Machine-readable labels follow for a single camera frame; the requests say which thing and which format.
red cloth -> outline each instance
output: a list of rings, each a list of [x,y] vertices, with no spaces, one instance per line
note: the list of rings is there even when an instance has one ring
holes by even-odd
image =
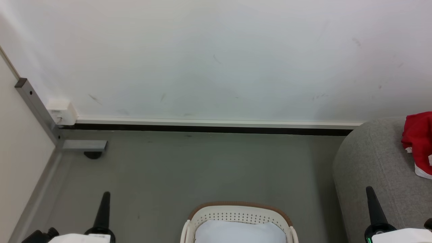
[[[407,116],[402,133],[404,148],[413,148],[417,167],[432,175],[428,156],[432,154],[432,112]]]

perforated basket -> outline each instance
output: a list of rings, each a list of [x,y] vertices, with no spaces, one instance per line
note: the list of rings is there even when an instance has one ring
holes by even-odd
[[[197,228],[207,220],[222,220],[247,224],[274,223],[286,235],[287,243],[299,243],[291,220],[280,209],[241,201],[218,201],[198,206],[183,226],[180,243],[194,243]]]

scuff mark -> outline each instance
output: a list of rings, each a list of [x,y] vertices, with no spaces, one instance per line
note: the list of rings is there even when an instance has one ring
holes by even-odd
[[[353,42],[354,42],[358,47],[361,47],[361,46],[362,46],[362,44],[360,43],[360,41],[359,41],[357,38],[355,38],[355,37],[353,37]]]
[[[92,98],[92,99],[93,99],[94,101],[96,101],[98,104],[100,104],[101,106],[103,106],[103,104],[100,103],[99,100],[98,100],[96,97],[92,96],[91,94],[88,94],[88,95],[89,95],[90,98]]]
[[[214,59],[217,63],[222,64],[222,63],[221,63],[221,62],[216,58],[216,54],[213,55],[213,59]]]
[[[321,37],[324,35],[324,33],[326,32],[328,26],[330,24],[330,20],[326,19],[326,21],[324,21],[324,25],[323,25],[323,29],[321,30],[320,35],[318,36],[317,42],[320,41]]]
[[[163,93],[163,95],[161,96],[161,100],[159,101],[159,103],[162,103],[163,99],[165,99],[166,93]]]
[[[122,115],[129,115],[129,112],[126,109],[118,109],[116,111]]]
[[[317,96],[312,97],[312,101],[319,99],[320,97],[328,97],[329,95],[326,93],[318,94]]]

white pillow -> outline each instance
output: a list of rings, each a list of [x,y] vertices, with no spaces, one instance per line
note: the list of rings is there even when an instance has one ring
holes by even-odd
[[[208,220],[195,232],[195,243],[286,243],[286,235],[273,223]]]

gray floor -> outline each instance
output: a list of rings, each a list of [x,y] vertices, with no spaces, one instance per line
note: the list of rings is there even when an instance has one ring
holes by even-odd
[[[189,213],[209,201],[278,207],[301,243],[346,242],[331,175],[344,137],[139,131],[73,131],[107,139],[90,160],[67,153],[71,166],[46,227],[83,233],[104,191],[119,243],[177,243]]]

